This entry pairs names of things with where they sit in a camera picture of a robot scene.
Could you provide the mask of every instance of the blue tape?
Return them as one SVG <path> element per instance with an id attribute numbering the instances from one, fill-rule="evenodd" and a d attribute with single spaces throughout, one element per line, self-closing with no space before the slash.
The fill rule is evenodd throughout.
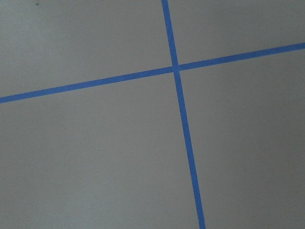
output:
<path id="1" fill-rule="evenodd" d="M 173 64 L 173 74 L 174 74 L 174 78 L 175 78 L 178 104 L 179 104 L 180 116 L 181 116 L 182 127 L 183 127 L 186 153 L 187 153 L 187 158 L 188 158 L 189 167 L 190 167 L 193 192 L 194 192 L 196 209 L 197 209 L 197 217 L 198 217 L 198 221 L 199 221 L 199 228 L 205 229 L 203 207 L 202 207 L 202 203 L 201 203 L 200 190 L 199 190 L 195 160 L 194 160 L 194 155 L 193 155 L 193 147 L 192 147 L 192 142 L 191 142 L 191 135 L 190 135 L 189 124 L 188 124 L 186 108 L 185 108 L 184 95 L 183 95 L 181 77 L 180 77 L 180 72 L 179 72 L 178 57 L 177 57 L 176 46 L 175 46 L 175 41 L 174 41 L 174 36 L 173 36 L 172 21 L 171 21 L 171 16 L 170 16 L 170 11 L 169 11 L 169 6 L 168 6 L 167 0 L 162 0 L 162 6 L 163 6 L 164 19 L 165 19 L 166 32 L 167 32 L 167 39 L 168 39 L 168 44 L 169 44 L 169 49 L 170 49 L 171 59 L 172 59 L 172 64 Z"/>
<path id="2" fill-rule="evenodd" d="M 139 72 L 139 73 L 131 73 L 131 74 L 125 74 L 125 75 L 105 78 L 105 79 L 92 80 L 92 81 L 87 81 L 87 82 L 82 82 L 82 83 L 75 83 L 75 84 L 70 84 L 70 85 L 66 85 L 66 86 L 53 87 L 53 88 L 43 89 L 43 90 L 34 91 L 34 92 L 15 94 L 15 95 L 1 97 L 0 104 L 8 103 L 8 102 L 16 101 L 16 100 L 21 100 L 21 99 L 29 99 L 29 98 L 33 98 L 33 97 L 48 95 L 48 94 L 56 94 L 56 93 L 61 93 L 61 92 L 73 91 L 73 90 L 78 90 L 78 89 L 87 88 L 87 87 L 95 87 L 95 86 L 104 85 L 104 84 L 140 79 L 140 78 L 144 78 L 144 77 L 155 76 L 155 75 L 160 75 L 160 74 L 165 74 L 165 73 L 172 73 L 172 72 L 173 72 L 172 67 L 165 67 L 165 68 L 159 68 L 159 69 L 154 69 L 154 70 L 149 70 L 149 71 L 144 71 L 144 72 Z"/>
<path id="3" fill-rule="evenodd" d="M 296 50 L 301 50 L 301 49 L 305 49 L 305 43 L 292 44 L 292 45 L 287 45 L 287 46 L 282 46 L 282 47 L 259 50 L 259 51 L 255 51 L 255 52 L 246 52 L 246 53 L 242 53 L 242 54 L 214 58 L 214 59 L 205 60 L 205 61 L 197 61 L 197 62 L 192 62 L 192 63 L 181 64 L 181 65 L 179 65 L 179 70 L 183 71 L 183 70 L 189 70 L 189 69 L 193 69 L 193 68 L 202 68 L 202 67 L 207 67 L 207 66 L 221 64 L 221 63 L 241 61 L 241 60 L 246 60 L 246 59 L 250 59 L 250 58 L 268 56 L 268 55 L 278 54 L 278 53 L 282 53 L 282 52 L 290 52 L 290 51 L 296 51 Z"/>

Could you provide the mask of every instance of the vertical blue line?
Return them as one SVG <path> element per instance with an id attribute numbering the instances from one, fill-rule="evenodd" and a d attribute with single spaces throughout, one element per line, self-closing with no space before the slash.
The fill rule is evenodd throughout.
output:
<path id="1" fill-rule="evenodd" d="M 202 203 L 201 203 L 200 190 L 199 190 L 199 184 L 198 184 L 189 124 L 187 121 L 184 95 L 183 95 L 181 77 L 180 77 L 180 72 L 179 72 L 178 57 L 177 57 L 176 46 L 175 46 L 175 41 L 174 41 L 174 36 L 173 36 L 173 27 L 172 27 L 172 21 L 171 21 L 168 1 L 162 0 L 162 6 L 163 6 L 163 14 L 164 14 L 164 19 L 165 19 L 168 44 L 169 44 L 171 59 L 172 59 L 173 74 L 174 74 L 174 78 L 175 78 L 178 104 L 179 104 L 179 109 L 180 109 L 180 116 L 181 116 L 181 122 L 182 122 L 182 127 L 183 127 L 183 134 L 184 134 L 187 158 L 189 161 L 189 167 L 190 167 L 190 173 L 191 173 L 191 179 L 192 179 L 192 185 L 193 185 L 193 191 L 194 191 L 194 197 L 195 197 L 195 203 L 196 203 L 196 209 L 197 209 L 197 217 L 198 217 L 198 221 L 199 221 L 199 228 L 205 229 L 203 207 L 202 207 Z"/>

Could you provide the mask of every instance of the gray surface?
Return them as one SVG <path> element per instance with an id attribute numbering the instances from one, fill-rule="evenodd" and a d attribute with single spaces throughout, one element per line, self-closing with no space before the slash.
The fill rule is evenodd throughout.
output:
<path id="1" fill-rule="evenodd" d="M 1 0 L 0 21 L 0 96 L 171 65 L 159 1 Z"/>
<path id="2" fill-rule="evenodd" d="M 182 72 L 207 229 L 305 228 L 304 59 Z"/>
<path id="3" fill-rule="evenodd" d="M 179 63 L 305 41 L 304 0 L 169 0 Z"/>
<path id="4" fill-rule="evenodd" d="M 172 74 L 0 104 L 0 129 L 0 228 L 198 228 Z"/>

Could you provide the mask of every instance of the gray floor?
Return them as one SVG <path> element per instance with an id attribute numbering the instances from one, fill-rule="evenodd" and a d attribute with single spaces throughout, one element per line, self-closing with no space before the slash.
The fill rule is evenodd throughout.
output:
<path id="1" fill-rule="evenodd" d="M 304 1 L 169 7 L 180 64 L 305 42 Z M 181 71 L 207 229 L 305 228 L 304 61 Z M 0 1 L 0 97 L 171 65 L 161 1 Z M 0 228 L 198 229 L 173 74 L 0 104 Z"/>

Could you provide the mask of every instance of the blue stripe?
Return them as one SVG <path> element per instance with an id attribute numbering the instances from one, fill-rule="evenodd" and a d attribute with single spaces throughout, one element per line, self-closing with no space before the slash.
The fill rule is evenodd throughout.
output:
<path id="1" fill-rule="evenodd" d="M 197 217 L 198 217 L 198 221 L 199 221 L 199 228 L 205 229 L 203 207 L 202 207 L 202 203 L 201 203 L 200 190 L 199 190 L 195 160 L 194 160 L 194 155 L 193 155 L 193 147 L 192 147 L 192 142 L 191 142 L 191 135 L 190 135 L 189 125 L 188 125 L 188 120 L 187 120 L 184 95 L 183 95 L 181 77 L 180 77 L 180 72 L 179 72 L 178 58 L 177 58 L 175 41 L 174 41 L 174 36 L 173 36 L 173 27 L 172 27 L 171 16 L 170 16 L 170 11 L 169 11 L 169 6 L 168 6 L 167 0 L 162 0 L 162 6 L 163 6 L 167 38 L 168 38 L 171 59 L 172 59 L 172 64 L 173 64 L 173 74 L 174 74 L 174 78 L 175 78 L 185 147 L 186 147 L 186 152 L 187 152 L 187 158 L 189 161 L 189 167 L 190 167 L 190 173 L 191 173 L 191 179 L 192 179 L 192 185 L 193 185 L 193 192 L 194 192 L 196 209 L 197 209 Z"/>
<path id="2" fill-rule="evenodd" d="M 61 93 L 61 92 L 73 91 L 73 90 L 78 90 L 78 89 L 87 88 L 87 87 L 95 87 L 95 86 L 104 85 L 104 84 L 140 79 L 140 78 L 144 78 L 144 77 L 171 73 L 171 72 L 173 72 L 172 67 L 165 67 L 165 68 L 159 68 L 159 69 L 149 70 L 149 71 L 145 71 L 145 72 L 131 73 L 131 74 L 125 74 L 125 75 L 105 78 L 105 79 L 87 81 L 87 82 L 82 82 L 82 83 L 75 83 L 75 84 L 70 84 L 70 85 L 66 85 L 66 86 L 53 87 L 53 88 L 43 89 L 43 90 L 34 91 L 34 92 L 15 94 L 15 95 L 1 97 L 0 104 L 12 102 L 12 101 L 16 101 L 16 100 L 21 100 L 21 99 L 29 99 L 29 98 L 33 98 L 33 97 L 48 95 L 48 94 L 56 94 L 56 93 Z"/>
<path id="3" fill-rule="evenodd" d="M 296 50 L 301 50 L 301 49 L 305 49 L 305 43 L 292 44 L 292 45 L 287 45 L 287 46 L 282 46 L 282 47 L 259 50 L 259 51 L 255 51 L 255 52 L 246 52 L 246 53 L 242 53 L 242 54 L 214 58 L 214 59 L 205 60 L 205 61 L 181 64 L 181 65 L 179 65 L 179 70 L 183 71 L 183 70 L 189 70 L 189 69 L 193 69 L 193 68 L 201 68 L 201 67 L 206 67 L 206 66 L 211 66 L 211 65 L 221 64 L 221 63 L 241 61 L 241 60 L 246 60 L 246 59 L 250 59 L 250 58 L 268 56 L 268 55 L 278 54 L 278 53 L 282 53 L 282 52 L 290 52 L 290 51 L 296 51 Z"/>

